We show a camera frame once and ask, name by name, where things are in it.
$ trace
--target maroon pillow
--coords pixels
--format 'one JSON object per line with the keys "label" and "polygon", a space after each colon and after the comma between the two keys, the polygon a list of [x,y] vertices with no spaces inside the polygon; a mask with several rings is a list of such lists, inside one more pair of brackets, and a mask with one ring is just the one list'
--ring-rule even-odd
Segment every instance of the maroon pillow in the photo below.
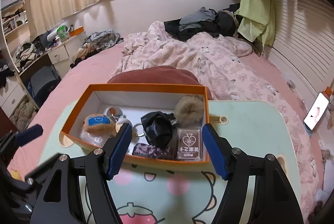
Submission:
{"label": "maroon pillow", "polygon": [[[190,71],[175,69],[172,66],[126,71],[114,76],[108,83],[201,85]],[[207,89],[207,93],[208,99],[212,100],[209,89]]]}

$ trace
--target desk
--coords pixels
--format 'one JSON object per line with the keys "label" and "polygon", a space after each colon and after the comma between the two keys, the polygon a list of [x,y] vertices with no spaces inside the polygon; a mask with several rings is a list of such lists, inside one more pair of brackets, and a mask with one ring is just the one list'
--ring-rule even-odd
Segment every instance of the desk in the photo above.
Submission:
{"label": "desk", "polygon": [[[21,71],[19,76],[23,75],[38,60],[43,58],[45,55],[48,55],[51,59],[51,63],[55,66],[61,78],[63,78],[66,75],[66,73],[70,70],[70,64],[74,63],[72,57],[76,55],[78,49],[82,47],[85,38],[86,38],[86,32],[82,32],[79,35],[69,38],[63,43],[58,44],[56,47],[47,50],[45,53],[43,53],[41,56],[35,59],[27,68]],[[54,59],[53,53],[55,53],[55,55],[58,56],[59,61],[53,60]]]}
{"label": "desk", "polygon": [[[62,148],[59,132],[73,109],[71,103],[58,118],[41,155],[40,163],[56,152],[70,157],[83,156],[73,145]],[[267,153],[284,154],[289,180],[300,204],[298,166],[288,130],[280,113],[271,105],[258,101],[209,101],[210,115],[226,116],[228,124],[215,127],[233,147],[249,155],[264,157]],[[253,200],[255,177],[249,178],[248,192],[240,223],[247,223]],[[80,177],[86,219],[85,178]],[[118,175],[108,182],[123,224],[210,224],[223,196],[226,182],[212,167],[198,172],[177,172],[124,163]]]}

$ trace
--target pink blanket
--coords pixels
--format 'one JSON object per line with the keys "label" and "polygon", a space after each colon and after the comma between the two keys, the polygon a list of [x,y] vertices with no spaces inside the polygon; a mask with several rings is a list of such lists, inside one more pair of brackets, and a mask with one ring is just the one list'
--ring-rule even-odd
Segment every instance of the pink blanket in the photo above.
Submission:
{"label": "pink blanket", "polygon": [[304,219],[307,218],[319,182],[310,138],[299,116],[281,94],[241,63],[234,48],[238,45],[235,39],[223,36],[214,39],[208,33],[199,33],[184,43],[173,39],[164,30],[162,22],[155,22],[147,33],[128,35],[125,42],[125,56],[116,74],[158,65],[173,66],[191,71],[210,89],[215,100],[264,101],[278,109],[295,149],[301,182],[301,208]]}

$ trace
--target pink cheek print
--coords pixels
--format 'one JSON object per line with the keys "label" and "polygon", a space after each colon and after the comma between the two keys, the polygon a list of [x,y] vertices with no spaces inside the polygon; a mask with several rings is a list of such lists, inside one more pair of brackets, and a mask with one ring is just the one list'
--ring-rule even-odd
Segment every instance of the pink cheek print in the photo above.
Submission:
{"label": "pink cheek print", "polygon": [[113,179],[117,185],[128,185],[132,181],[132,172],[121,169],[120,172]]}
{"label": "pink cheek print", "polygon": [[130,217],[129,215],[120,216],[123,224],[155,224],[156,220],[152,215],[134,215]]}
{"label": "pink cheek print", "polygon": [[168,192],[175,195],[185,195],[190,189],[189,180],[183,175],[174,175],[167,181]]}

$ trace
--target light green towel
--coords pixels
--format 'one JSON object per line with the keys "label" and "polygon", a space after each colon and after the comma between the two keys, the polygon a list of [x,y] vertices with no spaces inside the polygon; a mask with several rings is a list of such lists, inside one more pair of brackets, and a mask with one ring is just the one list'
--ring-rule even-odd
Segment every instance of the light green towel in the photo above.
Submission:
{"label": "light green towel", "polygon": [[250,42],[256,38],[272,46],[275,37],[274,0],[241,0],[236,14],[243,16],[238,32]]}

